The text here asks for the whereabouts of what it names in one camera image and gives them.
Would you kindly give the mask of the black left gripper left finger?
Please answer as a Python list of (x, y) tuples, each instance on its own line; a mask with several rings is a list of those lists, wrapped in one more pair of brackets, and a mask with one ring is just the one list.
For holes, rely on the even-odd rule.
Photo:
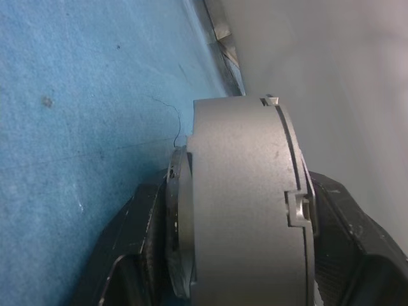
[(102, 230), (72, 305), (191, 305), (192, 180), (148, 178)]

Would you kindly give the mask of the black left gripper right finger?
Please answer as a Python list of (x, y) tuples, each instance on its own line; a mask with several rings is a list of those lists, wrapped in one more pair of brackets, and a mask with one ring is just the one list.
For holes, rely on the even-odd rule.
[(323, 305), (407, 305), (407, 256), (340, 183), (310, 173), (319, 233), (315, 280)]

